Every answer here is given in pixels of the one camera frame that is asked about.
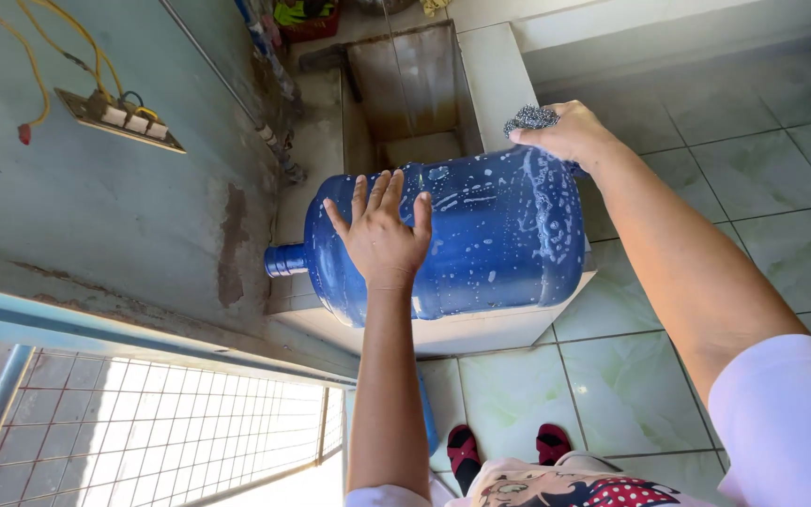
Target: blue water jug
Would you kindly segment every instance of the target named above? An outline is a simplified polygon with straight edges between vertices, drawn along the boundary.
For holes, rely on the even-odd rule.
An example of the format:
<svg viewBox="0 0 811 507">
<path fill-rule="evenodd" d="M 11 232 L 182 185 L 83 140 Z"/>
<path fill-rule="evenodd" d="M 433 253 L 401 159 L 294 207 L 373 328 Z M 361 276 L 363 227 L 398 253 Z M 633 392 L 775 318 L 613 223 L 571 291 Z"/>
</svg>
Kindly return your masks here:
<svg viewBox="0 0 811 507">
<path fill-rule="evenodd" d="M 539 148 L 402 167 L 400 217 L 431 192 L 434 235 L 412 288 L 412 318 L 495 308 L 555 306 L 575 291 L 584 263 L 578 187 L 566 163 Z M 352 220 L 355 176 L 327 178 L 306 214 L 306 240 L 265 251 L 272 277 L 308 271 L 315 294 L 340 322 L 365 326 L 367 289 L 324 212 L 330 198 Z M 367 177 L 370 192 L 377 174 Z"/>
</svg>

